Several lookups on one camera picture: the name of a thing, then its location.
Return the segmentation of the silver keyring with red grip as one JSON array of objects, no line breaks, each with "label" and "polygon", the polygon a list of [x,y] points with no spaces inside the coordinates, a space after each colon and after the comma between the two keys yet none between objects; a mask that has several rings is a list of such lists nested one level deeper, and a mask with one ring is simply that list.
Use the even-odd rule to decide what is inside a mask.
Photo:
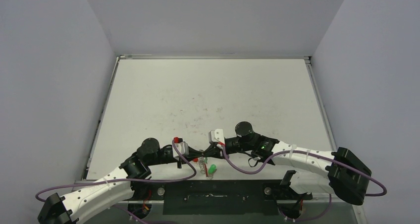
[{"label": "silver keyring with red grip", "polygon": [[201,174],[204,174],[205,176],[208,175],[207,158],[205,157],[194,158],[193,162],[199,166]]}]

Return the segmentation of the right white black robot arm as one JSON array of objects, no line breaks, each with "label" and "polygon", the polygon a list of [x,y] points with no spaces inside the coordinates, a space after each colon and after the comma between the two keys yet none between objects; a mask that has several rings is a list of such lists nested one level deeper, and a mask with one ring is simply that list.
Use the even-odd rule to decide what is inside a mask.
[{"label": "right white black robot arm", "polygon": [[249,151],[262,167],[291,167],[291,177],[280,185],[281,195],[287,199],[297,194],[327,193],[352,205],[363,204],[372,172],[349,149],[320,151],[287,144],[254,132],[247,121],[238,123],[235,133],[236,137],[225,138],[222,129],[211,130],[204,155],[223,159]]}]

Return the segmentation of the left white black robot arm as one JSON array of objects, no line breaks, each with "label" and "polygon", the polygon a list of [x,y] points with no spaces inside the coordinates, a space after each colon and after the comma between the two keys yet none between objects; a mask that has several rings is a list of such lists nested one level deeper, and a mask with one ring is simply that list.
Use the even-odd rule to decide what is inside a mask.
[{"label": "left white black robot arm", "polygon": [[141,146],[118,167],[92,183],[79,184],[79,189],[44,200],[37,217],[41,224],[83,224],[105,209],[130,198],[143,199],[148,192],[145,183],[151,180],[150,166],[177,163],[188,164],[201,153],[175,137],[171,145],[160,147],[155,138],[147,138]]}]

